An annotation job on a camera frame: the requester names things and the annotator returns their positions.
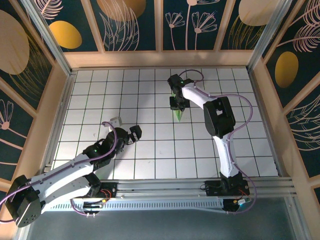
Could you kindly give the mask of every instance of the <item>yellow oval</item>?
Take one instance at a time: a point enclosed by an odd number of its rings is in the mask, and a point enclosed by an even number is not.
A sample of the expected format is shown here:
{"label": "yellow oval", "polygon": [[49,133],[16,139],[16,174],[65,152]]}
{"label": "yellow oval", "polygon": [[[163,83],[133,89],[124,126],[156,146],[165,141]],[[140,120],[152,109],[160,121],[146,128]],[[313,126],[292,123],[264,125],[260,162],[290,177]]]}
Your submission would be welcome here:
{"label": "yellow oval", "polygon": [[29,61],[28,36],[20,23],[0,10],[0,69],[8,74],[20,74]]}
{"label": "yellow oval", "polygon": [[299,68],[297,56],[285,51],[280,55],[275,64],[275,82],[280,88],[289,87],[296,78]]}
{"label": "yellow oval", "polygon": [[57,43],[66,49],[76,49],[82,43],[80,32],[66,21],[55,21],[49,25]]}
{"label": "yellow oval", "polygon": [[146,0],[97,0],[97,3],[105,15],[121,22],[132,20],[132,17],[126,14],[123,3],[128,9],[132,9],[136,18],[140,17],[146,9]]}
{"label": "yellow oval", "polygon": [[279,0],[241,0],[239,18],[249,26],[263,26],[269,22]]}

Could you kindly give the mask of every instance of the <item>dark teal wallpaper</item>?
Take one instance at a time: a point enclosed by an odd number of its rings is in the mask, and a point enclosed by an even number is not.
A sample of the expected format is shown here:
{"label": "dark teal wallpaper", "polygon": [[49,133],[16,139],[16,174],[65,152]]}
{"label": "dark teal wallpaper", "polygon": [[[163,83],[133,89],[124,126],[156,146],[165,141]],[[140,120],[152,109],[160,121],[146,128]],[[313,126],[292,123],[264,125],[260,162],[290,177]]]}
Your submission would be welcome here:
{"label": "dark teal wallpaper", "polygon": [[286,115],[309,177],[320,174],[320,86]]}
{"label": "dark teal wallpaper", "polygon": [[225,0],[164,0],[163,50],[213,50],[225,6]]}
{"label": "dark teal wallpaper", "polygon": [[283,107],[320,71],[320,2],[306,0],[266,67]]}
{"label": "dark teal wallpaper", "polygon": [[63,52],[98,51],[81,0],[35,0]]}
{"label": "dark teal wallpaper", "polygon": [[106,51],[156,50],[154,0],[91,0]]}
{"label": "dark teal wallpaper", "polygon": [[52,65],[8,1],[0,19],[0,77],[37,109]]}
{"label": "dark teal wallpaper", "polygon": [[11,181],[33,117],[0,90],[0,178]]}

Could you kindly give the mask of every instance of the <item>black grid line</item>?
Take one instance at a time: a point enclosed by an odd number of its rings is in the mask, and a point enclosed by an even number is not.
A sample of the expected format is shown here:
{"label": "black grid line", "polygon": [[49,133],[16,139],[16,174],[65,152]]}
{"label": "black grid line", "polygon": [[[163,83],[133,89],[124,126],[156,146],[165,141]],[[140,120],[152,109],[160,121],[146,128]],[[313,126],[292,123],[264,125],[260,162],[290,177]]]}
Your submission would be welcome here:
{"label": "black grid line", "polygon": [[[234,80],[234,84],[235,84],[235,87],[236,87],[237,94],[239,95],[239,90],[238,90],[238,86],[237,86],[236,80]],[[242,103],[241,103],[241,100],[240,100],[240,105],[241,105],[241,109],[242,109],[242,114],[243,114],[244,120],[246,120],[246,115],[245,115],[245,111],[244,111],[243,105],[242,105]],[[246,127],[246,130],[247,130],[247,132],[248,132],[249,141],[250,141],[250,145],[251,145],[251,149],[252,149],[252,154],[253,154],[253,157],[254,157],[255,167],[256,167],[256,169],[257,169],[258,176],[260,177],[260,173],[259,173],[259,168],[258,168],[256,156],[255,156],[254,147],[253,147],[252,141],[251,141],[251,139],[250,139],[250,133],[249,133],[248,125],[245,125],[245,127]]]}

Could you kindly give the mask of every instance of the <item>cable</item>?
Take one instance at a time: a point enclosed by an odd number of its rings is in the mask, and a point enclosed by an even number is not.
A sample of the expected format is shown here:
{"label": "cable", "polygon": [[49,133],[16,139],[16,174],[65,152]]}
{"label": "cable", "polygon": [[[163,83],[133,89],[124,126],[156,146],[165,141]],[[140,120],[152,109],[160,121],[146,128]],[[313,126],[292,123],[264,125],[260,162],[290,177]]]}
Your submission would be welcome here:
{"label": "cable", "polygon": [[[196,69],[188,69],[188,70],[185,70],[185,71],[183,71],[180,75],[182,75],[183,73],[188,72],[188,71],[193,71],[193,72],[200,73],[200,74],[202,75],[202,79],[204,79],[204,75],[202,74],[202,72],[200,72],[200,71],[198,71],[198,70],[196,70]],[[204,91],[202,91],[201,89],[197,88],[196,83],[197,83],[197,82],[195,81],[195,82],[194,82],[194,89],[195,89],[196,91],[198,91],[199,93],[205,95],[207,98],[217,99],[217,98],[221,98],[221,97],[237,97],[237,98],[240,98],[240,99],[243,99],[244,101],[246,101],[246,103],[247,103],[247,104],[249,105],[249,107],[250,107],[250,115],[249,115],[249,118],[247,119],[247,121],[246,121],[244,124],[242,124],[241,126],[239,126],[239,127],[237,127],[236,129],[234,129],[234,130],[228,135],[228,137],[227,137],[227,147],[228,147],[228,153],[229,153],[229,155],[230,155],[231,163],[234,165],[234,167],[235,167],[240,173],[242,173],[242,174],[251,182],[251,184],[252,184],[252,186],[253,186],[253,190],[254,190],[253,202],[250,204],[250,206],[249,206],[248,208],[246,208],[245,210],[232,212],[234,215],[236,215],[236,214],[243,214],[243,213],[249,211],[249,210],[255,205],[256,200],[257,200],[257,187],[256,187],[254,181],[238,167],[237,163],[236,163],[235,160],[233,159],[233,157],[232,157],[232,155],[231,155],[231,149],[230,149],[230,141],[231,141],[230,139],[231,139],[232,135],[235,134],[236,131],[240,130],[241,128],[243,128],[244,126],[246,126],[246,125],[250,122],[250,120],[251,120],[251,118],[252,118],[252,116],[253,116],[253,113],[254,113],[253,106],[252,106],[251,102],[250,102],[246,97],[241,96],[241,95],[239,95],[239,94],[222,94],[222,95],[218,95],[218,96],[211,96],[210,94],[207,94],[207,93],[205,93]]]}
{"label": "cable", "polygon": [[[48,180],[48,179],[56,176],[57,174],[65,171],[65,170],[67,170],[67,169],[69,169],[69,168],[73,168],[73,167],[76,166],[76,165],[79,165],[79,164],[82,164],[82,163],[85,163],[85,162],[96,161],[96,160],[105,158],[106,156],[108,156],[109,154],[111,154],[111,153],[115,150],[116,145],[117,145],[117,141],[118,141],[117,132],[116,132],[116,129],[114,128],[114,126],[113,126],[110,122],[104,121],[104,122],[102,122],[101,124],[102,124],[103,126],[109,125],[109,126],[111,127],[113,133],[114,133],[113,146],[112,146],[112,148],[111,148],[107,153],[105,153],[105,154],[103,154],[103,155],[101,155],[101,156],[97,156],[97,157],[89,158],[89,159],[84,159],[84,160],[78,161],[78,162],[76,162],[76,163],[74,163],[74,164],[70,164],[70,165],[68,165],[68,166],[60,169],[59,171],[57,171],[57,172],[55,172],[55,173],[53,173],[53,174],[51,174],[51,175],[48,175],[48,176],[42,178],[41,180],[38,180],[38,181],[35,181],[35,182],[32,182],[32,183],[27,182],[27,183],[26,183],[26,186],[23,186],[23,187],[15,190],[15,191],[13,191],[13,192],[11,192],[11,193],[8,194],[7,196],[5,196],[5,197],[0,201],[0,208],[1,208],[2,204],[4,204],[4,203],[7,201],[7,199],[9,199],[9,198],[12,197],[12,196],[13,196],[13,198],[14,198],[14,195],[15,195],[15,194],[17,194],[17,193],[19,193],[19,192],[21,192],[21,191],[23,191],[23,190],[25,190],[25,189],[28,189],[28,188],[36,185],[36,184],[42,183],[42,182],[44,182],[44,181],[46,181],[46,180]],[[15,220],[13,220],[13,219],[11,219],[11,220],[0,220],[0,224],[9,224],[9,223],[12,223],[12,222],[14,222],[14,221],[15,221]]]}

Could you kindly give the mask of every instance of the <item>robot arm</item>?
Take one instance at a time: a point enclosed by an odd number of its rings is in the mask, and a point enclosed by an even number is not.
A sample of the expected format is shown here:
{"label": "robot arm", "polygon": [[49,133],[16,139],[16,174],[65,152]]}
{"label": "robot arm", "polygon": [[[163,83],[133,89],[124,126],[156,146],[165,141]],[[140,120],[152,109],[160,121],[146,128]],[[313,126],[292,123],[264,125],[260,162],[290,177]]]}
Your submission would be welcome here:
{"label": "robot arm", "polygon": [[209,93],[199,91],[191,79],[182,80],[177,74],[168,79],[175,96],[170,97],[172,110],[184,111],[190,107],[190,101],[203,109],[205,127],[213,137],[220,158],[221,185],[226,192],[232,192],[243,184],[242,174],[235,168],[231,157],[236,162],[233,138],[230,138],[228,151],[228,135],[234,130],[235,117],[227,97],[211,98]]}
{"label": "robot arm", "polygon": [[101,159],[90,161],[112,150],[115,141],[113,131],[109,132],[106,138],[87,147],[68,163],[50,172],[31,179],[27,179],[24,175],[17,177],[8,195],[27,184],[31,186],[17,192],[5,202],[16,225],[25,227],[31,224],[41,214],[60,202],[82,196],[97,197],[101,190],[101,182],[95,175],[95,171],[108,165],[126,145],[139,141],[142,136],[142,130],[138,125],[130,128],[130,134],[120,127],[116,127],[115,131],[117,136],[115,148]]}

